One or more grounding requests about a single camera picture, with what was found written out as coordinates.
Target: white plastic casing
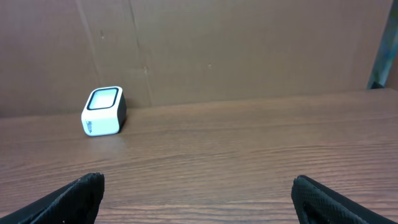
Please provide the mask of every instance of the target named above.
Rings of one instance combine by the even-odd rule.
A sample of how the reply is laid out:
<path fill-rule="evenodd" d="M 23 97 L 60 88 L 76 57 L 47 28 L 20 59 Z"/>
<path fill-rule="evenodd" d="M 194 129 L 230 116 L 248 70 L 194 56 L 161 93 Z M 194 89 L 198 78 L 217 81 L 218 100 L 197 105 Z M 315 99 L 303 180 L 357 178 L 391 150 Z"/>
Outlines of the white plastic casing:
<path fill-rule="evenodd" d="M 101 90 L 110 90 L 116 89 L 111 92 L 114 94 L 114 102 L 111 106 L 106 105 L 106 107 L 93 107 L 93 95 L 97 92 L 96 95 Z M 88 97 L 87 103 L 83 112 L 81 113 L 81 123 L 83 125 L 83 129 L 85 133 L 89 136 L 101 136 L 107 134 L 116 134 L 119 132 L 121 128 L 121 118 L 120 113 L 118 110 L 124 110 L 124 116 L 126 115 L 126 102 L 124 101 L 123 97 L 123 89 L 118 86 L 111 86 L 111 87 L 104 87 L 98 88 L 91 92 L 90 96 Z"/>

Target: wood grain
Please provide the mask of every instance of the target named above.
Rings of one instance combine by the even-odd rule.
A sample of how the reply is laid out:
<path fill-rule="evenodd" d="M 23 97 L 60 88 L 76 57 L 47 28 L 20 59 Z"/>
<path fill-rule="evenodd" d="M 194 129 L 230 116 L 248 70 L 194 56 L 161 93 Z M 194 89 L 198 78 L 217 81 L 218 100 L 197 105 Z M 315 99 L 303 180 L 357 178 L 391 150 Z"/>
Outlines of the wood grain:
<path fill-rule="evenodd" d="M 298 223 L 290 190 L 305 174 L 398 222 L 394 90 L 129 110 L 98 138 L 79 114 L 0 129 L 0 215 L 102 172 L 97 223 Z"/>

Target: table surface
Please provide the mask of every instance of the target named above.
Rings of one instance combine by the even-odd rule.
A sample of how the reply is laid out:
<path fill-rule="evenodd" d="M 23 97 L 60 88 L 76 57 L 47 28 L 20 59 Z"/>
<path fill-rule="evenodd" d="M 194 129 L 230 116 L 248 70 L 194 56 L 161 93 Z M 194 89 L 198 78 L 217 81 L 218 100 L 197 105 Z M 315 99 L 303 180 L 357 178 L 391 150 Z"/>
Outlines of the table surface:
<path fill-rule="evenodd" d="M 96 223 L 298 223 L 307 175 L 398 222 L 398 92 L 129 110 L 89 138 L 80 114 L 0 119 L 0 217 L 89 172 Z"/>

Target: small white box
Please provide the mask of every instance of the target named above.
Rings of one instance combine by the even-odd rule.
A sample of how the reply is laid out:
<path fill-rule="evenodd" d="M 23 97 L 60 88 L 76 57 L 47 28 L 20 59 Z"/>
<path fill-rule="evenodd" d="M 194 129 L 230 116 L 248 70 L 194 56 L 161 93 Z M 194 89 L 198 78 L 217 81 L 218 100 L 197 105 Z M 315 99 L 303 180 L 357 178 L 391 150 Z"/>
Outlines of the small white box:
<path fill-rule="evenodd" d="M 91 92 L 81 113 L 81 123 L 89 136 L 116 134 L 126 118 L 126 100 L 118 86 L 98 88 Z"/>

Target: cardboard wall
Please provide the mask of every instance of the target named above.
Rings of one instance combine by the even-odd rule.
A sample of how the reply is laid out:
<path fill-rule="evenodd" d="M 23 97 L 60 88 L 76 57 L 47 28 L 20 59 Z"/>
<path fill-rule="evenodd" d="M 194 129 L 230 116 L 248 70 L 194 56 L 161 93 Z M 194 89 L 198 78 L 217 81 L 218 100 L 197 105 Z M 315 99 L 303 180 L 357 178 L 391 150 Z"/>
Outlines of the cardboard wall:
<path fill-rule="evenodd" d="M 392 0 L 5 0 L 0 116 L 366 88 Z"/>

